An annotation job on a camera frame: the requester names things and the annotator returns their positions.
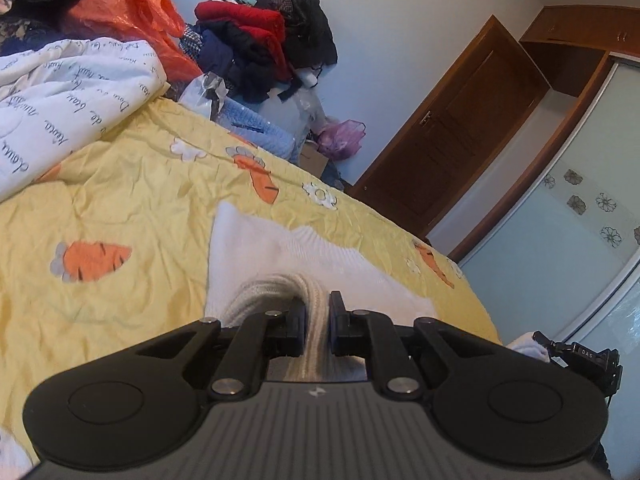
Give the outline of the orange plastic bag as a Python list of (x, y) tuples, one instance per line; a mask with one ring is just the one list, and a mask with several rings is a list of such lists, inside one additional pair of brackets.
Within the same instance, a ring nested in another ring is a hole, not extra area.
[(79, 0), (60, 19), (60, 26), (67, 35), (84, 39), (148, 42), (171, 82), (202, 74), (177, 44), (186, 23), (171, 0)]

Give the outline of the black garment on pile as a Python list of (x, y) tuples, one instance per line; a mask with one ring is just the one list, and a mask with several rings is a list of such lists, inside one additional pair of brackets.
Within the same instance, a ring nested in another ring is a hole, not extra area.
[(282, 15), (283, 52), (294, 68), (337, 64), (337, 48), (320, 0), (256, 0), (256, 6)]

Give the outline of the white script print quilt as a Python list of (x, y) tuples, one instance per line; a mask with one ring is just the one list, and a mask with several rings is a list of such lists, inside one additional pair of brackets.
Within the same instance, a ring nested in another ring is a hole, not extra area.
[(167, 75), (144, 40), (64, 39), (1, 59), (1, 198), (99, 140), (163, 94)]

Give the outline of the brown wooden door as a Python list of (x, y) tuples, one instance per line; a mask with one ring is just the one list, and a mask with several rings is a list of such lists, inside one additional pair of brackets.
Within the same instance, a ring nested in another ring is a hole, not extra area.
[(548, 93), (491, 16), (349, 194), (424, 237), (462, 199)]

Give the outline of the cardboard box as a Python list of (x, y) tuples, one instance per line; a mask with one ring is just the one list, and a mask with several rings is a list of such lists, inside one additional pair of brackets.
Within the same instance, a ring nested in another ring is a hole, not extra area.
[(308, 174), (320, 178), (326, 169), (329, 159), (318, 150), (318, 144), (307, 140), (300, 150), (298, 166), (307, 171)]

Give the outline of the grey patterned plastic bag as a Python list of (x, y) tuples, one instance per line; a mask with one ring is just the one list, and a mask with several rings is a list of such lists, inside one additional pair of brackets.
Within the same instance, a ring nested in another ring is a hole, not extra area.
[(193, 79), (186, 86), (178, 103), (213, 122), (222, 111), (227, 96), (228, 89), (224, 78), (207, 73)]

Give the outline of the white knit sweater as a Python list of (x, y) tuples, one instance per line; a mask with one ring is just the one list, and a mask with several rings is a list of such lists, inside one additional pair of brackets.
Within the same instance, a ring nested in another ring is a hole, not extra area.
[(228, 202), (210, 219), (204, 313), (223, 326), (238, 327), (253, 313), (277, 301), (299, 299), (306, 309), (306, 344), (299, 358), (280, 358), (268, 376), (285, 382), (361, 382), (367, 372), (360, 358), (339, 358), (329, 348), (329, 296), (342, 295), (352, 310), (387, 315), (398, 325), (439, 316), (434, 287), (464, 292), (469, 284), (460, 268), (427, 244), (406, 240), (394, 250), (401, 270), (420, 278), (426, 292), (413, 292), (355, 248), (334, 244), (311, 226), (288, 229), (243, 214)]

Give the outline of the red garment on pile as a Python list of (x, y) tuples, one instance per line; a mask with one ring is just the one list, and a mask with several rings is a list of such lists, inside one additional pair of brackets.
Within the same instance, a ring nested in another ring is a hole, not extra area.
[(267, 48), (276, 62), (278, 81), (285, 82), (291, 79), (292, 72), (283, 52), (286, 39), (284, 18), (277, 11), (209, 0), (198, 3), (194, 15), (200, 22), (230, 21), (239, 29), (248, 32), (258, 44)]

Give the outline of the frosted glass wardrobe door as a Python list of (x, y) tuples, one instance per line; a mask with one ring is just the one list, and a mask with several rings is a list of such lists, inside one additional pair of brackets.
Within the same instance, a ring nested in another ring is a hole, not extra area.
[(558, 154), (461, 263), (503, 342), (539, 330), (620, 352), (602, 439), (639, 475), (639, 64), (616, 58)]

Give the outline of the light blue knit blanket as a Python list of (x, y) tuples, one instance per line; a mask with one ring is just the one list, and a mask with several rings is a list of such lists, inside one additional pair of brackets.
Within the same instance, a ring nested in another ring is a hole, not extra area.
[(273, 155), (292, 164), (298, 162), (299, 152), (296, 140), (291, 133), (235, 100), (224, 101), (215, 122)]

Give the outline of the pink plastic bag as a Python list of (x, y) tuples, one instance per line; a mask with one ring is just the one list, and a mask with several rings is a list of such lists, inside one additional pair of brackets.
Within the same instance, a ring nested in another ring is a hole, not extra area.
[(334, 162), (352, 158), (361, 148), (366, 136), (366, 125), (356, 120), (345, 120), (325, 126), (318, 135), (318, 151)]

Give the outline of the yellow carrot print bedspread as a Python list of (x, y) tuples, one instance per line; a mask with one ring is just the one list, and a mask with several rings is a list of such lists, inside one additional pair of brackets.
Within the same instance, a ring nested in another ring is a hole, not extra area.
[[(1, 206), (1, 445), (14, 469), (36, 459), (23, 408), (44, 380), (206, 318), (208, 230), (221, 202), (311, 226), (427, 291), (393, 254), (423, 240), (177, 103), (149, 102)], [(470, 285), (434, 292), (437, 318), (497, 339)]]

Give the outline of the navy garment on pile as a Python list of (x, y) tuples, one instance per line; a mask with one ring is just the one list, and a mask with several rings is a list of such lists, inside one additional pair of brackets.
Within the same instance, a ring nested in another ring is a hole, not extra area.
[(277, 63), (267, 47), (227, 20), (186, 24), (180, 48), (203, 73), (226, 83), (232, 96), (259, 104), (277, 84)]

